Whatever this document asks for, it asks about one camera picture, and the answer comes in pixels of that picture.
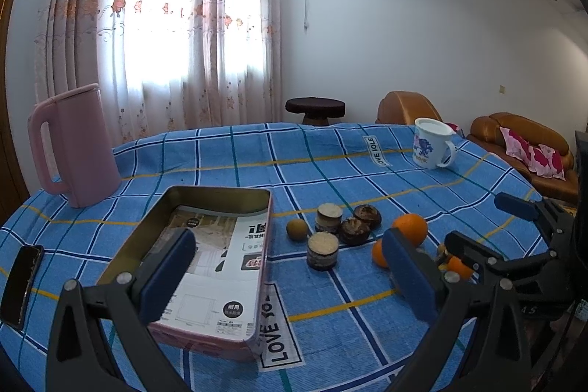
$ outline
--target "blue gripper pad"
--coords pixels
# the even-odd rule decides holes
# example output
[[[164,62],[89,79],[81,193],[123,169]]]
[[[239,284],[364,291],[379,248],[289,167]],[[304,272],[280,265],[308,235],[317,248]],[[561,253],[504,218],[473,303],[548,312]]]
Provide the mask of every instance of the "blue gripper pad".
[[[537,211],[534,203],[508,193],[497,193],[494,197],[494,206],[505,213],[528,222],[534,222],[539,218],[539,211]]]
[[[416,318],[433,324],[446,295],[441,273],[434,261],[426,253],[417,251],[397,228],[384,233],[381,247],[395,286],[404,295]]]
[[[194,259],[196,239],[188,229],[169,240],[170,244],[149,257],[137,271],[138,316],[142,324],[161,318],[188,266]]]

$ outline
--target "screw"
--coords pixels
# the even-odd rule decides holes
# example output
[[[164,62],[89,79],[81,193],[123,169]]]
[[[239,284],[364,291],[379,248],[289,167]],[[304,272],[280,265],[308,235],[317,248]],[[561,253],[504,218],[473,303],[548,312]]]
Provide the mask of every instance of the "screw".
[[[505,291],[510,291],[513,288],[513,281],[504,277],[501,279],[500,285],[501,285],[501,288],[504,289]]]
[[[73,291],[77,285],[78,285],[78,282],[75,279],[70,279],[65,282],[64,289],[66,291]]]
[[[133,275],[125,271],[116,277],[116,282],[119,284],[128,284],[131,279],[133,279]]]
[[[459,274],[457,274],[455,271],[447,271],[444,277],[445,280],[451,284],[458,283],[460,280]]]

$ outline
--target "small orange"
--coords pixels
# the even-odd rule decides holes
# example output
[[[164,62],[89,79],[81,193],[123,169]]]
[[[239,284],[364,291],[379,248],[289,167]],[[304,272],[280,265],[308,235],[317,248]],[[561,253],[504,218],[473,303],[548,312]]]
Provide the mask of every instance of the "small orange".
[[[422,244],[429,232],[425,219],[416,213],[399,216],[392,223],[392,227],[398,228],[415,248],[418,248]]]
[[[449,262],[447,263],[447,269],[449,271],[455,271],[459,274],[461,279],[468,280],[472,277],[474,273],[473,269],[468,268],[466,265],[462,263],[462,260],[457,256],[452,256]]]
[[[384,254],[381,252],[381,239],[376,241],[372,247],[372,260],[380,268],[388,268],[386,258],[384,258]]]

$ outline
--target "white label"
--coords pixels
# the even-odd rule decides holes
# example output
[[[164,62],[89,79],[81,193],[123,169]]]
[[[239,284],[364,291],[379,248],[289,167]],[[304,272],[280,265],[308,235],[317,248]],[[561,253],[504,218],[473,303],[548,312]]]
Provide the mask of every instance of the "white label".
[[[267,292],[261,306],[259,339],[262,353],[258,359],[261,372],[299,367],[305,364],[292,326],[282,306],[275,283],[267,284]]]
[[[216,333],[222,335],[242,335],[243,324],[241,322],[219,320],[216,323]]]
[[[381,152],[380,144],[377,142],[376,137],[371,136],[364,136],[363,139],[365,140],[368,146],[368,152],[370,157],[372,157],[372,161],[378,165],[379,167],[389,167],[391,166],[384,157],[384,154]]]

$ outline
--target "white mug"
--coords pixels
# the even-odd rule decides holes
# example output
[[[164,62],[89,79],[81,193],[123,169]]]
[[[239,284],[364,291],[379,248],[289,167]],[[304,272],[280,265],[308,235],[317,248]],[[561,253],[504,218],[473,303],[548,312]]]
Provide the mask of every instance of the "white mug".
[[[424,168],[446,168],[455,160],[455,145],[451,142],[453,129],[439,120],[416,119],[412,159]],[[449,149],[449,157],[443,160]]]

